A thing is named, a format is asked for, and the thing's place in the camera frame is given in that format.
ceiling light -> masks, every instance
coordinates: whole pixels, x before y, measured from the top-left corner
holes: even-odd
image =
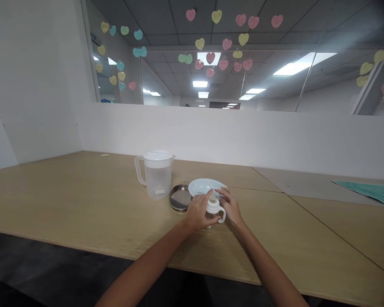
[[[199,98],[208,98],[209,92],[198,92]]]
[[[259,94],[263,91],[265,91],[266,89],[250,89],[246,92],[246,94]]]
[[[312,63],[314,66],[336,54],[337,53],[335,52],[318,52],[318,53],[310,52],[306,54],[304,57],[302,57],[301,59],[297,60],[296,62],[285,65],[284,67],[276,71],[274,75],[295,75],[298,72],[301,72],[306,68],[309,68]]]
[[[192,81],[193,87],[208,87],[208,81]]]
[[[116,65],[116,62],[108,58],[108,64],[110,65]]]
[[[239,100],[249,100],[252,99],[256,95],[243,95]]]
[[[211,64],[206,61],[206,55],[208,52],[198,52],[198,60],[201,60],[205,66],[216,66],[218,65],[219,59],[221,58],[221,52],[215,52],[215,59]]]

person's left hand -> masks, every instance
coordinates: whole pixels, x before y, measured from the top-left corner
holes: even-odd
[[[210,189],[206,195],[195,195],[192,198],[185,218],[182,221],[191,233],[216,224],[221,219],[220,216],[216,216],[210,220],[205,217],[206,207],[212,192],[213,189]]]

yellow heart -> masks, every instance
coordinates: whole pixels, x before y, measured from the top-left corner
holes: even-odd
[[[374,65],[368,62],[363,63],[360,68],[360,75],[365,75],[368,73]]]
[[[242,51],[234,51],[233,52],[233,57],[234,58],[241,58],[243,56],[243,52]]]
[[[379,50],[375,53],[374,64],[384,61],[384,50]]]
[[[101,45],[97,49],[98,49],[98,52],[100,53],[100,55],[104,55],[105,54],[105,46],[104,45]]]
[[[119,72],[118,73],[118,79],[121,81],[124,81],[125,80],[125,72]]]
[[[357,78],[358,87],[363,87],[368,81],[368,76],[361,76]]]
[[[248,40],[249,40],[248,33],[245,33],[245,34],[242,33],[239,35],[239,44],[241,44],[242,46],[245,45]]]
[[[214,23],[218,23],[222,18],[222,11],[217,10],[212,12],[212,20]]]
[[[110,25],[108,23],[105,23],[104,21],[101,22],[101,30],[104,32],[104,33],[107,33],[108,29],[110,28]]]
[[[196,40],[196,42],[195,42],[195,46],[196,46],[196,48],[198,48],[199,50],[202,50],[202,49],[204,48],[204,45],[205,45],[205,39],[204,39],[204,38],[198,39],[198,40]]]
[[[95,69],[97,70],[97,72],[102,72],[102,64],[97,64],[95,66]]]
[[[116,85],[116,76],[112,76],[110,78],[110,82],[113,84],[113,85]]]

bottle handle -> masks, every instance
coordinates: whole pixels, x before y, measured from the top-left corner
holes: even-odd
[[[219,206],[219,211],[223,211],[223,216],[222,216],[222,218],[218,221],[218,223],[220,224],[220,223],[223,223],[223,222],[225,221],[225,219],[226,219],[226,211],[225,211],[225,209],[224,209],[223,207],[221,207],[221,206]]]
[[[137,170],[137,177],[138,177],[139,182],[142,183],[143,185],[146,185],[145,180],[142,179],[142,176],[141,176],[140,160],[144,160],[144,157],[143,156],[138,156],[138,157],[135,158],[135,160],[134,160],[134,162],[135,162],[135,169]]]

pitcher lid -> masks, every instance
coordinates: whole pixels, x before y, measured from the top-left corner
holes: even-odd
[[[144,159],[153,160],[153,161],[162,161],[172,158],[173,155],[169,151],[165,150],[152,150],[144,154]]]

